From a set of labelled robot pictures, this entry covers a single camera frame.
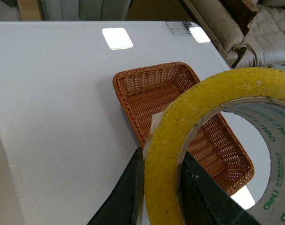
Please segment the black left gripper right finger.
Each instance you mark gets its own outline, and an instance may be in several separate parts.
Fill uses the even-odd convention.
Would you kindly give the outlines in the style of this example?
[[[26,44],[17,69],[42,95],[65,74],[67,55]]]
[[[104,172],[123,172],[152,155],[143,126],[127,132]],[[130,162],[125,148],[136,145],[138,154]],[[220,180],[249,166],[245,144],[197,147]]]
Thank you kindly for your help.
[[[180,189],[183,216],[188,225],[259,224],[188,152],[181,166]]]

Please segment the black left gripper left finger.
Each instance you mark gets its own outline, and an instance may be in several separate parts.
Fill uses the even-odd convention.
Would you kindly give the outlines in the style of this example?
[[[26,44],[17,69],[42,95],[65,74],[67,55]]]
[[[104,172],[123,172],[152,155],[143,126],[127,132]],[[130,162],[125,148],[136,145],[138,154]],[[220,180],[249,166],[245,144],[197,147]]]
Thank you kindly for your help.
[[[144,204],[144,158],[138,147],[109,197],[89,225],[141,225]]]

